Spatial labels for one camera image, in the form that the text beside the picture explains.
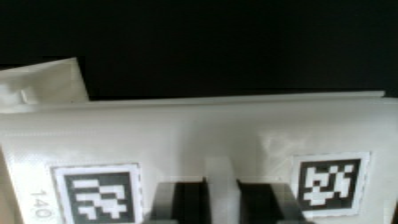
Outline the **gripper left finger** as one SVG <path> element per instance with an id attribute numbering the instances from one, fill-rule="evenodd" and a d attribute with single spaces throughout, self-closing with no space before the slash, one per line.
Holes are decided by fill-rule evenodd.
<path id="1" fill-rule="evenodd" d="M 148 224 L 212 224 L 207 179 L 159 184 Z"/>

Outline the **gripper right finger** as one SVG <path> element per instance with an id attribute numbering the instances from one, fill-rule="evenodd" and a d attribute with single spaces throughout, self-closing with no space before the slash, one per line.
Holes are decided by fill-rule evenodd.
<path id="1" fill-rule="evenodd" d="M 287 183 L 239 182 L 241 224 L 310 224 Z"/>

